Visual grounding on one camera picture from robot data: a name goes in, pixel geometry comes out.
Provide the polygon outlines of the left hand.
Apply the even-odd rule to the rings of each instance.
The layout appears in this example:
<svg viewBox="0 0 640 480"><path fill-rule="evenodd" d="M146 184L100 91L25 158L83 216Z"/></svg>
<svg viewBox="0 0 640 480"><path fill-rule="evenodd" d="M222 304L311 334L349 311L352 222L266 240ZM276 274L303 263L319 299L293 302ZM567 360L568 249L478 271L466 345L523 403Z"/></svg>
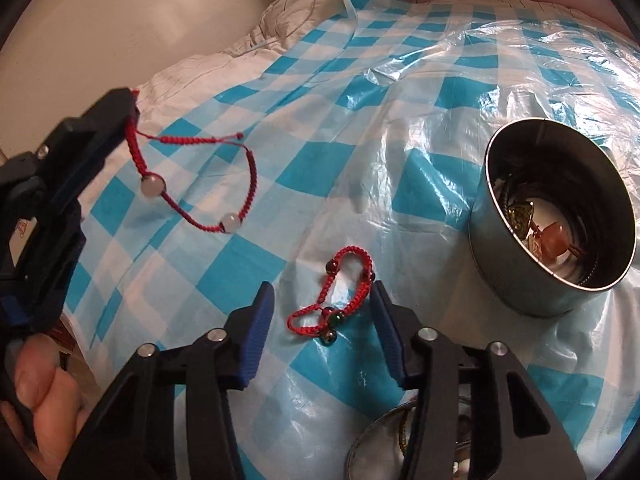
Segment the left hand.
<svg viewBox="0 0 640 480"><path fill-rule="evenodd" d="M11 404L1 404L2 416L37 469L55 479L91 410L76 379L60 367L58 346L45 334L26 339L17 353L13 382L17 400L32 412L36 440L26 437Z"/></svg>

